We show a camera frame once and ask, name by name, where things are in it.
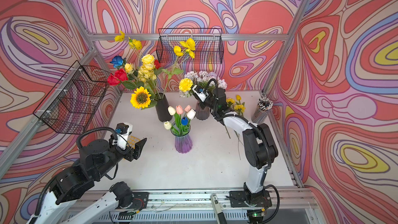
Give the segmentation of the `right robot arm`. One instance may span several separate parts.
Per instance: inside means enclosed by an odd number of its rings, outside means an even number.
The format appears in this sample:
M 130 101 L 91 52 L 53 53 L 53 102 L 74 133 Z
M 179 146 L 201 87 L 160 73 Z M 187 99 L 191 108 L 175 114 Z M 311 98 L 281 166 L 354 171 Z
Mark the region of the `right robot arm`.
M 191 89 L 199 100 L 200 107 L 209 107 L 213 118 L 223 126 L 233 129 L 243 138 L 246 159 L 250 164 L 247 180 L 242 191 L 230 191 L 227 198 L 232 207 L 272 206 L 269 189 L 273 189 L 279 199 L 279 192 L 274 185 L 265 185 L 265 178 L 272 163 L 278 157 L 278 149 L 269 126 L 265 123 L 255 124 L 239 115 L 227 104 L 224 89 L 218 87 L 216 80 L 211 79 L 205 87 L 194 85 Z

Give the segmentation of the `purple glass tulip vase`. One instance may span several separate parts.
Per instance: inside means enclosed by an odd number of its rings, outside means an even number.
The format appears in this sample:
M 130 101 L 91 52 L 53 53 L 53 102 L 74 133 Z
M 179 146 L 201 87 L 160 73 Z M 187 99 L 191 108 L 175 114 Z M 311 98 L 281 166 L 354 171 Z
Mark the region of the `purple glass tulip vase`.
M 188 153 L 193 147 L 193 141 L 190 138 L 190 127 L 183 128 L 181 131 L 176 125 L 171 128 L 171 133 L 175 137 L 175 149 L 179 153 Z

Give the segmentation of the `yellow tulip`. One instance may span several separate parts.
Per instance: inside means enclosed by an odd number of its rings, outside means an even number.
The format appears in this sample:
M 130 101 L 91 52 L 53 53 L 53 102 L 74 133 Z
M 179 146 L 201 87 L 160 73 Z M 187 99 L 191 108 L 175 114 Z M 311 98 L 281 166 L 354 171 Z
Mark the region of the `yellow tulip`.
M 244 102 L 242 101 L 242 98 L 240 95 L 236 95 L 236 102 L 239 105 L 244 105 Z

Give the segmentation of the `sunflower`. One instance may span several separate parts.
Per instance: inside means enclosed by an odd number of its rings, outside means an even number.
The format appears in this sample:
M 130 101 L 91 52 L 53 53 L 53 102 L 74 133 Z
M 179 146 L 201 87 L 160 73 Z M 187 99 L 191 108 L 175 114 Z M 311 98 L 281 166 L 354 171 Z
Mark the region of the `sunflower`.
M 151 104 L 151 94 L 146 88 L 139 87 L 131 95 L 130 103 L 136 109 L 148 108 Z

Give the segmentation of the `yellow carnation stem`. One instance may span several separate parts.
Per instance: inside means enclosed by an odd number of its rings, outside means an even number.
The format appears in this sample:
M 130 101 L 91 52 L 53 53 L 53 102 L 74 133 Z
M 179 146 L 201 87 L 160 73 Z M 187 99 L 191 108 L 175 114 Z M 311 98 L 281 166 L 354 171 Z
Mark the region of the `yellow carnation stem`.
M 232 98 L 228 98 L 226 100 L 226 102 L 227 102 L 228 107 L 231 107 L 231 106 L 233 106 L 235 104 L 235 100 L 232 99 Z
M 243 104 L 236 104 L 234 106 L 234 110 L 237 114 L 239 114 L 240 116 L 243 116 L 246 108 Z
M 193 81 L 189 78 L 184 78 L 179 82 L 179 90 L 181 92 L 189 92 L 193 87 Z

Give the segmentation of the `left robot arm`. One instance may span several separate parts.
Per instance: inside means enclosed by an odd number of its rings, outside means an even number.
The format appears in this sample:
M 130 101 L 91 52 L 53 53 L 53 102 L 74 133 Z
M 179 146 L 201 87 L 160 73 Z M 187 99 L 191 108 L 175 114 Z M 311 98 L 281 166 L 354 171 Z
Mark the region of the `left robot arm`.
M 56 174 L 41 191 L 30 224 L 57 224 L 68 210 L 111 169 L 118 170 L 123 159 L 137 160 L 147 142 L 142 139 L 133 146 L 128 142 L 132 125 L 119 123 L 116 128 L 99 127 L 78 136 L 79 159 Z M 134 216 L 147 206 L 147 195 L 134 196 L 123 181 L 114 183 L 97 201 L 65 220 L 66 224 L 92 224 L 102 215 L 121 208 L 122 216 Z

